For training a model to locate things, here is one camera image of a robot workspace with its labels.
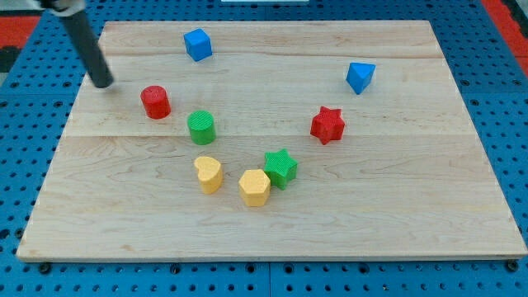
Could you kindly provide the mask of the grey robot arm end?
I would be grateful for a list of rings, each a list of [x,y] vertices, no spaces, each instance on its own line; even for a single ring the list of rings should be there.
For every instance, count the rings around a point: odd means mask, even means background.
[[[71,17],[86,9],[84,0],[37,0],[43,9],[51,10],[57,17]]]

